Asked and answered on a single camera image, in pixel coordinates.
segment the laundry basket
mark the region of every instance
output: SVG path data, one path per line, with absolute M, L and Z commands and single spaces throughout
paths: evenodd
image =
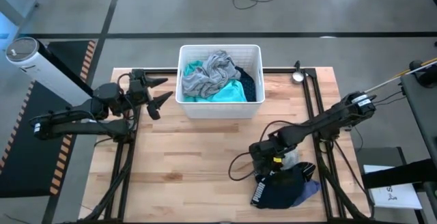
M 184 102 L 182 77 L 185 67 L 193 61 L 206 61 L 208 57 L 224 50 L 234 63 L 243 68 L 255 81 L 256 102 Z M 180 48 L 176 101 L 189 118 L 230 119 L 252 118 L 264 102 L 264 78 L 261 50 L 257 45 L 186 45 Z

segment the light blue cloth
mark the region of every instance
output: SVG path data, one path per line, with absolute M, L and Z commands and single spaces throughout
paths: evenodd
M 187 64 L 184 76 L 189 75 L 196 69 L 196 67 L 202 66 L 202 64 L 202 61 L 194 61 Z M 247 102 L 247 100 L 241 82 L 237 80 L 229 80 L 226 86 L 216 94 L 212 94 L 207 98 L 185 96 L 184 102 Z

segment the gray floor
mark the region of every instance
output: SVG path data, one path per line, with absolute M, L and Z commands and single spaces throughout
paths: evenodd
M 98 33 L 111 0 L 38 0 L 26 33 Z M 28 0 L 10 0 L 23 8 Z M 237 10 L 231 0 L 119 0 L 110 33 L 169 32 L 374 32 L 437 31 L 432 0 L 276 0 Z M 0 33 L 10 25 L 0 17 Z M 437 38 L 240 38 L 106 40 L 93 87 L 109 80 L 114 67 L 176 67 L 184 44 L 258 44 L 265 66 L 333 66 L 342 95 L 367 89 L 414 59 L 437 56 Z M 5 146 L 29 78 L 0 55 L 0 148 Z M 396 83 L 377 94 L 387 96 Z M 381 107 L 358 125 L 365 148 L 401 146 L 408 162 L 429 156 L 406 101 Z M 356 147 L 360 140 L 353 131 Z M 92 156 L 92 136 L 78 139 L 55 215 L 55 223 L 76 219 Z M 39 223 L 47 198 L 0 199 L 0 214 Z M 404 221 L 399 211 L 377 212 L 378 219 Z M 434 217 L 428 220 L 437 223 Z M 0 216 L 0 223 L 16 223 Z

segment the wooden tabletop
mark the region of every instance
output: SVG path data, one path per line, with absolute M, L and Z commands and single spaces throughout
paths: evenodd
M 316 70 L 324 108 L 328 109 L 340 100 L 334 70 L 325 67 Z M 115 82 L 119 75 L 127 72 L 130 69 L 114 69 L 111 81 Z M 165 77 L 169 81 L 151 89 L 152 95 L 175 91 L 176 75 Z M 120 85 L 126 90 L 128 79 L 122 79 Z M 289 74 L 265 74 L 264 85 L 266 101 L 251 120 L 190 120 L 175 101 L 174 95 L 161 108 L 160 120 L 151 120 L 144 107 L 137 134 L 124 221 L 325 221 L 326 214 L 320 191 L 295 208 L 259 210 L 249 204 L 256 186 L 253 176 L 240 182 L 228 178 L 227 169 L 231 160 L 236 155 L 247 152 L 249 145 L 259 140 L 266 124 L 274 120 L 299 123 L 308 119 L 302 86 L 291 84 Z M 312 90 L 311 93 L 313 107 L 316 108 Z M 270 130 L 281 126 L 271 126 Z M 355 174 L 359 176 L 349 133 L 341 132 L 337 141 Z M 116 144 L 112 141 L 96 146 L 80 218 L 89 214 L 90 210 L 87 208 L 93 208 L 107 191 L 115 151 Z M 298 151 L 300 161 L 315 163 L 311 136 L 307 136 L 299 144 Z M 338 150 L 334 150 L 334 156 L 341 187 L 358 209 L 369 216 L 366 197 L 354 182 Z M 252 170 L 251 157 L 243 156 L 234 164 L 233 175 L 237 178 Z M 313 174 L 313 179 L 318 180 L 318 172 Z M 333 211 L 338 216 L 333 190 L 330 186 L 328 189 Z M 118 197 L 119 195 L 115 196 L 113 213 L 118 209 Z

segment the navy clothing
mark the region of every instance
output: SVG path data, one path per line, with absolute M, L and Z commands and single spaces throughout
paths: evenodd
M 256 175 L 258 185 L 251 205 L 256 208 L 286 209 L 298 206 L 320 190 L 320 183 L 311 180 L 315 171 L 312 163 L 301 162 L 291 169 Z
M 302 195 L 305 179 L 298 167 L 292 167 L 263 177 L 255 177 L 258 182 L 251 205 L 256 208 L 286 209 Z
M 240 82 L 243 86 L 244 95 L 247 102 L 257 102 L 257 93 L 255 89 L 255 81 L 242 68 L 235 66 L 235 69 L 241 73 Z

